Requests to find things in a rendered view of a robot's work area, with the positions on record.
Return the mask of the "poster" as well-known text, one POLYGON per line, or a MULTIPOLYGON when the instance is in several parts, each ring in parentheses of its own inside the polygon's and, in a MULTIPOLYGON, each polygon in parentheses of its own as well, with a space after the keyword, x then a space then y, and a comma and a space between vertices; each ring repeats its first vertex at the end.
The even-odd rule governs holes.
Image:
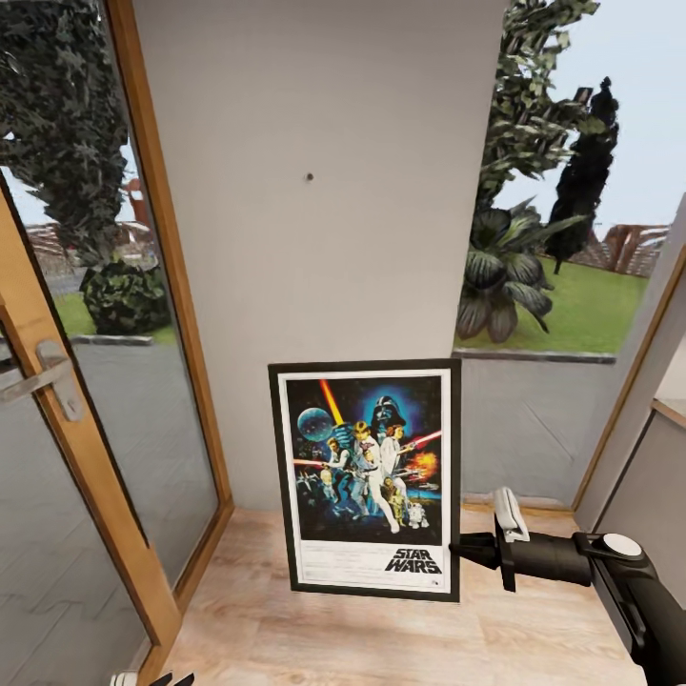
POLYGON ((459 603, 461 357, 268 371, 292 591, 459 603))

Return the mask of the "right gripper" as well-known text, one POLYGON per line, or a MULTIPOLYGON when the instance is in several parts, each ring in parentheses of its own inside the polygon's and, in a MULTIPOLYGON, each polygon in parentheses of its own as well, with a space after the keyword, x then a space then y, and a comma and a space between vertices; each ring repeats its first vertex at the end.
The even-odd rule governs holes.
POLYGON ((496 570, 500 567, 505 591, 515 592, 515 573, 560 580, 560 568, 553 537, 529 532, 530 541, 506 542, 497 517, 495 533, 462 534, 460 543, 450 544, 449 550, 464 559, 496 570))

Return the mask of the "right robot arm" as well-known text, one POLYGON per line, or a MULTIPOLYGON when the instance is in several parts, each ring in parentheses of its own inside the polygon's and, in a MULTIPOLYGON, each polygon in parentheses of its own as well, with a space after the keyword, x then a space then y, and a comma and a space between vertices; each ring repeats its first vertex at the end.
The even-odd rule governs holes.
POLYGON ((648 686, 686 686, 686 611, 638 542, 616 533, 528 532, 511 489, 493 496, 496 535, 460 533, 461 545, 449 545, 453 554, 500 567, 508 592, 515 592, 515 573, 593 585, 648 686))

